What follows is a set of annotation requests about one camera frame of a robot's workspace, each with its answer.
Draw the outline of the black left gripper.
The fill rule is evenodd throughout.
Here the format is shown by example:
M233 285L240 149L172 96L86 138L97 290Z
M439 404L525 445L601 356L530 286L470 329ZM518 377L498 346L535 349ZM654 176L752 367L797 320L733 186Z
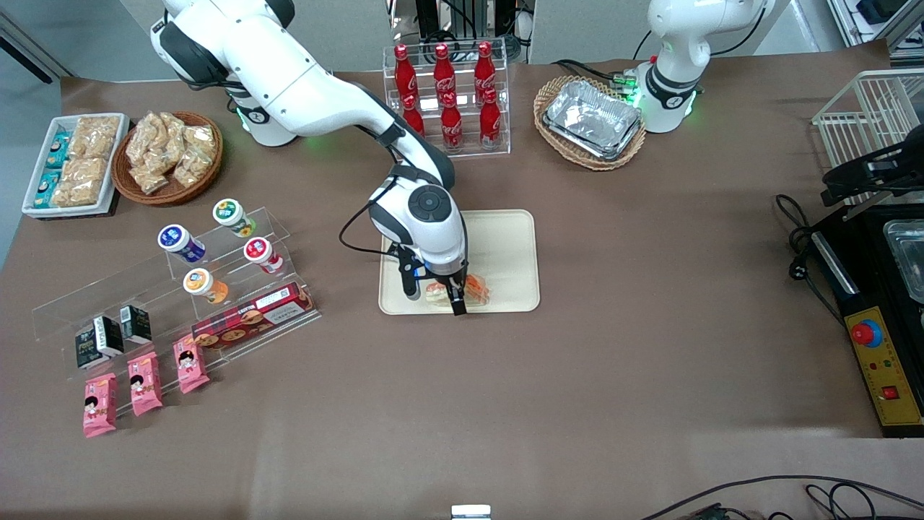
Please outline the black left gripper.
M898 144L885 146L863 159L863 167L836 167L823 175L823 205L833 207L877 191L922 190L923 127L915 127Z

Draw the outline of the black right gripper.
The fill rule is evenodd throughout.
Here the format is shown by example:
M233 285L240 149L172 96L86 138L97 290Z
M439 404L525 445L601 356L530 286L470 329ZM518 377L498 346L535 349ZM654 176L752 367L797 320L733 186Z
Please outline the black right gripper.
M465 285L468 275L466 254L452 258L426 257L420 254L423 267L420 280L435 280L450 287L450 306L454 316L466 315Z

